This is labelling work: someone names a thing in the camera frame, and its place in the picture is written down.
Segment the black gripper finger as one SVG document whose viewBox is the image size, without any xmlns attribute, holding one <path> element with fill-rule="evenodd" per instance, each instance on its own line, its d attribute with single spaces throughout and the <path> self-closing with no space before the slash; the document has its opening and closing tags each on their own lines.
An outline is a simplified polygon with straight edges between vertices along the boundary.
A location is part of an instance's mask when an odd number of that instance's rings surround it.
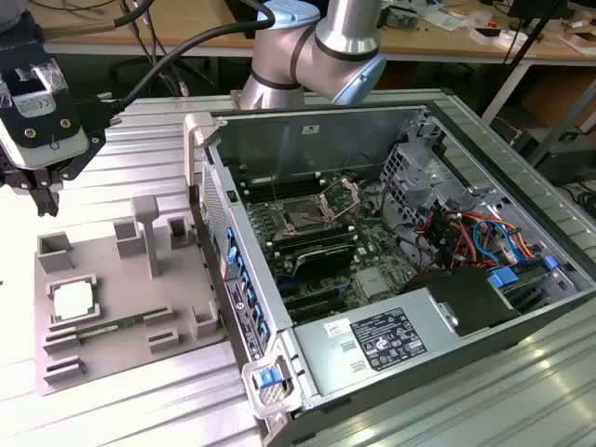
<svg viewBox="0 0 596 447">
<path fill-rule="evenodd" d="M 40 217 L 46 214 L 52 217 L 58 215 L 58 190 L 62 186 L 62 182 L 75 179 L 92 158 L 99 153 L 106 143 L 105 132 L 92 132 L 88 137 L 88 142 L 89 148 L 85 153 L 34 171 L 31 197 Z"/>
</svg>

